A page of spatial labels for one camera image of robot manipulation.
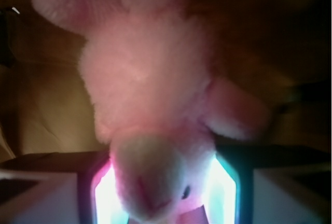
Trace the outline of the light-up gripper right finger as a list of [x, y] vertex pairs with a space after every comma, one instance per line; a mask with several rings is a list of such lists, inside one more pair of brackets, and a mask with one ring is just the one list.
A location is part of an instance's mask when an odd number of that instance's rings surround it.
[[306, 146], [218, 145], [208, 223], [331, 223], [331, 155]]

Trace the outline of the light-up gripper left finger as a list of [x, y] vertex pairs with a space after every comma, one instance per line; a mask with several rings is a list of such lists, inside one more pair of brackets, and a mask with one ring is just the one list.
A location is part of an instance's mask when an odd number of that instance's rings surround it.
[[1, 223], [128, 223], [106, 153], [32, 153], [1, 163]]

